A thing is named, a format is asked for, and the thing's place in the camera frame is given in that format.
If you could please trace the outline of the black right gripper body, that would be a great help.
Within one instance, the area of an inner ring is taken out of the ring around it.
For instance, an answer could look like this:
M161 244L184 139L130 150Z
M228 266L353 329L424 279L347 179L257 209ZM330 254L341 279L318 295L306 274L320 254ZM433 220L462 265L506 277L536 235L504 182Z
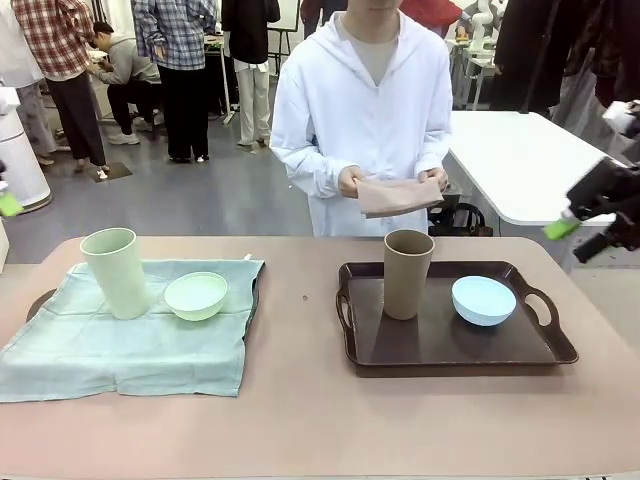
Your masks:
M577 219L605 214L639 216L639 165L625 166L603 157L568 192L569 210Z

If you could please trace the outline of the person's left hand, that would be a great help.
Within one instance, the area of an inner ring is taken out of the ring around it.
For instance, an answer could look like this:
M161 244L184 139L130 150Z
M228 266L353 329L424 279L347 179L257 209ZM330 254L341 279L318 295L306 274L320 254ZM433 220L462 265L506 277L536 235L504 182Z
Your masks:
M443 168L432 168L419 173L418 180L420 183L428 181L436 181L441 192L444 192L449 184L449 178Z

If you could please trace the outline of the person's right hand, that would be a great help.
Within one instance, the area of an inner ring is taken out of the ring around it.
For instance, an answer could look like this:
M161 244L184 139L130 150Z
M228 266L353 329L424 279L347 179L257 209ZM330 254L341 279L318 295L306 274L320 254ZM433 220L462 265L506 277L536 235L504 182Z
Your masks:
M345 198L357 199L358 184L370 179L359 166L353 165L343 168L338 176L338 190Z

